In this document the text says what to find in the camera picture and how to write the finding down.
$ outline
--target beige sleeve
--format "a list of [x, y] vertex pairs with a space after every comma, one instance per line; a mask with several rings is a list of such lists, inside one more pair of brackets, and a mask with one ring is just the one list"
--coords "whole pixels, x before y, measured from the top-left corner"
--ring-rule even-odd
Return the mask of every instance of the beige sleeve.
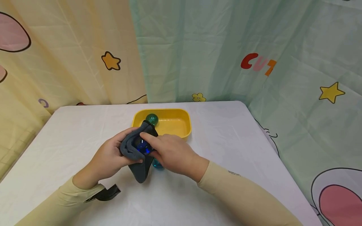
[[82, 190], [77, 188], [72, 180], [73, 177], [16, 225], [66, 225], [69, 219], [88, 207], [88, 199], [104, 189], [103, 185], [98, 184], [90, 190]]
[[245, 226], [302, 225], [262, 187], [213, 162], [209, 163], [198, 186], [224, 203]]

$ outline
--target person's right hand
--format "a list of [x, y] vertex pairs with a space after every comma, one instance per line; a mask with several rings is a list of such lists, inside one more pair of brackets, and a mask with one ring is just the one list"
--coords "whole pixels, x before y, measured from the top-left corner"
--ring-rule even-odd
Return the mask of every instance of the person's right hand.
[[140, 136], [157, 150], [150, 155], [166, 169], [188, 176], [196, 182], [199, 182], [205, 174], [209, 160], [196, 154], [180, 137], [169, 134], [154, 137], [144, 132]]

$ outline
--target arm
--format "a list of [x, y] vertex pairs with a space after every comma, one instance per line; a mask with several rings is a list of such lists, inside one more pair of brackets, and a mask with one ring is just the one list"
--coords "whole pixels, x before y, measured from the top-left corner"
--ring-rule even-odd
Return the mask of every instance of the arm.
[[74, 185], [72, 180], [73, 177], [19, 221], [16, 226], [66, 225], [69, 219], [90, 205], [86, 200], [104, 189], [101, 184], [91, 189], [80, 189]]
[[121, 156], [121, 141], [137, 128], [129, 128], [107, 140], [92, 160], [39, 206], [26, 215], [17, 226], [66, 225], [75, 215], [89, 206], [92, 197], [104, 189], [98, 181], [116, 174], [122, 167], [142, 162]]
[[224, 203], [244, 225], [302, 225], [262, 187], [200, 157], [181, 138], [175, 135], [140, 135], [157, 150], [150, 155], [165, 168], [196, 181], [201, 189]]
[[213, 162], [197, 185], [224, 203], [244, 225], [302, 225], [262, 187]]

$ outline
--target finger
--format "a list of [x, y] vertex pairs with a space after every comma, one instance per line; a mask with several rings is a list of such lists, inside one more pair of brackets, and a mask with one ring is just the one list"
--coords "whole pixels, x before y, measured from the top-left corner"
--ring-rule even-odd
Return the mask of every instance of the finger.
[[122, 132], [120, 132], [120, 133], [116, 134], [114, 137], [112, 137], [111, 140], [116, 140], [116, 141], [121, 142], [128, 134], [130, 134], [131, 132], [135, 131], [138, 128], [139, 127], [131, 127], [126, 130], [123, 130]]
[[118, 161], [119, 161], [120, 167], [124, 167], [124, 166], [128, 166], [128, 165], [131, 165], [131, 164], [142, 163], [143, 162], [142, 159], [134, 161], [134, 160], [130, 160], [129, 158], [126, 158], [124, 156], [120, 156], [118, 158]]
[[149, 155], [154, 157], [155, 159], [157, 159], [157, 161], [159, 161], [161, 163], [161, 165], [163, 165], [163, 159], [162, 159], [160, 153], [158, 153], [158, 151], [153, 151]]
[[151, 134], [145, 132], [142, 132], [139, 135], [142, 139], [147, 141], [154, 149], [156, 150], [162, 149], [162, 142], [157, 137], [154, 137]]

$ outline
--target hand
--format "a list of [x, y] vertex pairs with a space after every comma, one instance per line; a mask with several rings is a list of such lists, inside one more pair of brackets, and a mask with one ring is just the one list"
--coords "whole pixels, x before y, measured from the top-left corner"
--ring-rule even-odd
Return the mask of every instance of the hand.
[[132, 161], [121, 155], [121, 141], [137, 127], [126, 129], [100, 146], [92, 160], [73, 177], [73, 184], [80, 189], [91, 189], [98, 181], [116, 174], [122, 167], [143, 160]]
[[209, 160], [196, 154], [183, 139], [169, 134], [154, 137], [148, 133], [141, 133], [140, 136], [157, 150], [150, 155], [163, 167], [200, 182], [209, 166]]

